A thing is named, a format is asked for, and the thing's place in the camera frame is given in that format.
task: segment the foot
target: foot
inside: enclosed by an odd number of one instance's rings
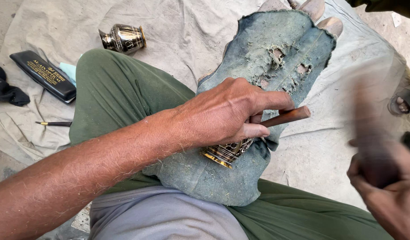
[[[410,111],[410,107],[400,96],[396,98],[396,103],[398,104],[398,108],[401,112],[407,113]]]

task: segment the engraved brass vase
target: engraved brass vase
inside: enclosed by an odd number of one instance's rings
[[[251,146],[252,142],[253,138],[247,138],[239,143],[208,146],[203,149],[202,155],[231,169],[232,163]]]
[[[146,47],[146,38],[141,26],[137,28],[124,24],[115,24],[109,34],[102,32],[100,29],[98,32],[105,49],[130,54],[142,47]]]

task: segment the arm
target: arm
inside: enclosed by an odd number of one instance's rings
[[[385,147],[400,169],[399,182],[383,189],[369,184],[359,174],[358,154],[353,156],[347,175],[378,223],[394,239],[410,240],[410,151],[396,142],[387,142]]]
[[[266,137],[262,111],[293,108],[285,92],[227,78],[179,107],[44,158],[0,183],[0,239],[35,239],[177,151]]]

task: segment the black cloth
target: black cloth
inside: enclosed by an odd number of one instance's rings
[[[0,101],[9,102],[15,106],[23,106],[30,102],[30,98],[21,89],[10,86],[6,82],[5,71],[0,67]]]

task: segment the light blue cloth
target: light blue cloth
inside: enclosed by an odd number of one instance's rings
[[[61,62],[60,69],[69,77],[69,81],[76,86],[76,66]]]

